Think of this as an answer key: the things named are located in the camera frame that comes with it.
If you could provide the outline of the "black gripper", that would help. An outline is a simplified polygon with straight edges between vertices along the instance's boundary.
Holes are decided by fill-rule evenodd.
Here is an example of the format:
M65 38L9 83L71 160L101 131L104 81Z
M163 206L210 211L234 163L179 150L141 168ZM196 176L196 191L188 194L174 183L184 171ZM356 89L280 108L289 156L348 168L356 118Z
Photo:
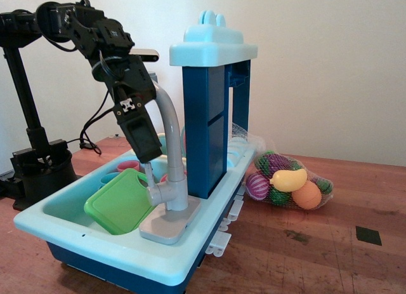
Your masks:
M115 103L117 124L141 163L160 155L161 143L144 104L156 99L156 89L138 55L91 56L92 75L104 83Z

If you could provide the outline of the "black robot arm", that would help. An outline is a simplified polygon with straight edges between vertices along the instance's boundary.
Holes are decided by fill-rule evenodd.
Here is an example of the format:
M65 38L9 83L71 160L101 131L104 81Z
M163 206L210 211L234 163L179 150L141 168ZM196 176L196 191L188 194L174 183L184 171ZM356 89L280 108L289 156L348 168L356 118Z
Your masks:
M112 97L117 124L139 160L146 163L161 155L161 144L146 104L157 98L157 90L145 64L156 62L155 50L136 50L131 36L114 19L90 5L47 2L35 12L15 10L1 14L1 47L8 63L18 99L27 123L28 149L11 158L18 180L15 188L3 185L22 211L75 182L72 153L64 140L49 141L41 125L20 49L45 38L63 50L71 42L91 66L96 81L107 87Z

